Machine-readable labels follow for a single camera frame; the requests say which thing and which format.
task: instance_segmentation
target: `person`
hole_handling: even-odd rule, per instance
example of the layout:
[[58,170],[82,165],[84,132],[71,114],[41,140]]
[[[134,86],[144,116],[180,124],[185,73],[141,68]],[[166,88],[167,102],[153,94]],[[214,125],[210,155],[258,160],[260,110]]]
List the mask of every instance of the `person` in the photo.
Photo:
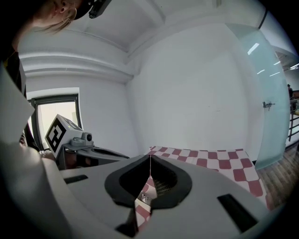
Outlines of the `person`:
[[289,96],[290,98],[293,97],[293,89],[291,88],[290,84],[288,84]]
[[[90,8],[88,0],[45,0],[16,32],[11,45],[4,49],[1,57],[8,74],[24,97],[26,97],[26,77],[18,53],[20,39],[36,27],[42,28],[42,31],[57,33],[69,26],[73,20],[84,16]],[[28,124],[22,132],[20,144],[24,147],[32,147],[39,151],[42,157],[54,160],[50,151],[40,151]]]

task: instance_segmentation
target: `ceiling light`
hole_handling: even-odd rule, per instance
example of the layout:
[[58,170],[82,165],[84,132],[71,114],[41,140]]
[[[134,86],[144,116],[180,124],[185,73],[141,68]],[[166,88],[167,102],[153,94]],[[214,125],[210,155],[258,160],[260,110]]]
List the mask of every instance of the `ceiling light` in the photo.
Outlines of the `ceiling light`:
[[248,55],[250,55],[254,50],[255,50],[255,48],[257,48],[259,46],[259,44],[258,43],[256,43],[256,44],[254,44],[253,45],[253,47],[252,48],[250,48],[249,49],[249,51],[247,52],[248,53]]
[[274,75],[276,75],[276,74],[278,74],[278,73],[280,73],[280,72],[277,72],[277,73],[275,73],[275,74],[273,74],[273,75],[270,75],[270,76],[274,76]]
[[[259,73],[261,73],[261,72],[263,72],[263,71],[265,71],[265,70],[261,70]],[[258,75],[259,73],[257,73],[257,75]]]
[[291,66],[290,68],[293,68],[293,67],[295,67],[295,66],[298,66],[299,65],[299,63],[298,64],[296,64],[296,65],[294,65],[294,66]]

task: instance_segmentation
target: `frosted glass panel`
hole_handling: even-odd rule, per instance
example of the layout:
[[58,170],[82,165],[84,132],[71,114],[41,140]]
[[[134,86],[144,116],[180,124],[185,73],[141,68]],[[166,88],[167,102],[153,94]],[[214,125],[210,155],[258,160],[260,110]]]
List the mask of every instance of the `frosted glass panel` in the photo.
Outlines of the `frosted glass panel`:
[[264,109],[264,127],[256,168],[281,159],[288,134],[290,104],[285,75],[274,49],[256,28],[227,24],[235,34],[256,69],[263,101],[275,105]]

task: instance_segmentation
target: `window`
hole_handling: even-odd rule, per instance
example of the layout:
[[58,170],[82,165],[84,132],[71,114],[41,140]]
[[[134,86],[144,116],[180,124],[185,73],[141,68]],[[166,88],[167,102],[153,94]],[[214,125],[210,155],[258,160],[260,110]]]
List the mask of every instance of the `window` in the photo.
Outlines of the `window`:
[[29,127],[37,146],[41,150],[49,148],[45,140],[45,135],[57,114],[70,119],[77,126],[82,127],[78,107],[78,95],[33,98],[29,102],[35,108],[34,114],[29,119],[29,121],[31,120]]

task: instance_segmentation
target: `white wall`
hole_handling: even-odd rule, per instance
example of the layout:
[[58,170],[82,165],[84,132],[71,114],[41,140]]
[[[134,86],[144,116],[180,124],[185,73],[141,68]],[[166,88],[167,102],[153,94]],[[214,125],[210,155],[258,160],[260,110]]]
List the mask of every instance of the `white wall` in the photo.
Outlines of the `white wall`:
[[298,55],[287,33],[271,13],[267,13],[260,30],[272,46]]
[[293,91],[299,91],[299,69],[285,71],[285,79]]
[[79,87],[83,128],[93,134],[95,145],[130,157],[138,155],[123,84],[90,77],[53,75],[28,78],[26,87],[27,92]]
[[208,24],[169,36],[134,59],[140,74],[127,90],[141,150],[246,149],[248,134],[263,125],[249,130],[244,81],[252,68],[238,67],[238,47],[226,25]]

